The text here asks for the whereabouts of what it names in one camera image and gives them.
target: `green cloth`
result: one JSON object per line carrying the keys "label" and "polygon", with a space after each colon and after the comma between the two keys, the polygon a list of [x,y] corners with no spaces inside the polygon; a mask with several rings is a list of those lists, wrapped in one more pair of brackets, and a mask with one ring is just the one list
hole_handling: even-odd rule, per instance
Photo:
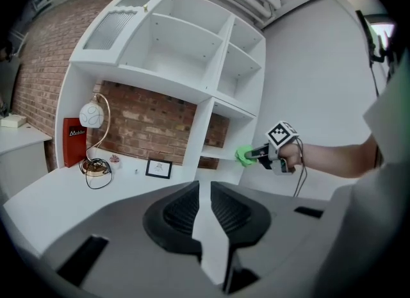
{"label": "green cloth", "polygon": [[239,147],[236,152],[235,152],[235,158],[237,161],[239,161],[242,166],[248,167],[253,165],[254,163],[257,163],[257,159],[246,159],[245,158],[245,153],[252,151],[253,147],[251,145],[244,145]]}

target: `globe lampshade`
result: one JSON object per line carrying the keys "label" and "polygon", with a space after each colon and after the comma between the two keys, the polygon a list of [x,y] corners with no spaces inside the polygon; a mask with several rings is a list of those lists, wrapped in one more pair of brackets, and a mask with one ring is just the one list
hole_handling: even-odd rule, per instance
{"label": "globe lampshade", "polygon": [[88,128],[100,128],[104,121],[104,110],[95,102],[89,102],[81,108],[79,121]]}

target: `human hand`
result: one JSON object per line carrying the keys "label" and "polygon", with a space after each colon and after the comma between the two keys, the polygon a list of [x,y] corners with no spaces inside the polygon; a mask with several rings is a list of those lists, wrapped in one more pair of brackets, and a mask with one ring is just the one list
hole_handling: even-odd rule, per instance
{"label": "human hand", "polygon": [[296,144],[286,144],[279,149],[279,157],[286,160],[288,168],[302,164],[299,147]]}

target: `white wall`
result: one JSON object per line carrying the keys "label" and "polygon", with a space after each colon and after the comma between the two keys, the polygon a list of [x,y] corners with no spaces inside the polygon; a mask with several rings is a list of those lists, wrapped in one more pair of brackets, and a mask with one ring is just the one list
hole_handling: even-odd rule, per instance
{"label": "white wall", "polygon": [[[375,101],[359,24],[336,0],[315,0],[265,31],[266,76],[253,146],[278,120],[288,121],[304,143],[361,144],[370,135],[362,115]],[[376,75],[381,76],[380,67]],[[276,176],[261,165],[245,169],[240,184],[293,195],[299,171]],[[300,197],[330,199],[353,182],[308,169]]]}

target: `picture frame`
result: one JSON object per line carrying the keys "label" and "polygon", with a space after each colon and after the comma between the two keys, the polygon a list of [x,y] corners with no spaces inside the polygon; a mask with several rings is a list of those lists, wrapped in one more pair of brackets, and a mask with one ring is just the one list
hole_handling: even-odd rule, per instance
{"label": "picture frame", "polygon": [[160,160],[160,159],[148,159],[146,176],[152,176],[154,178],[171,178],[172,161]]}

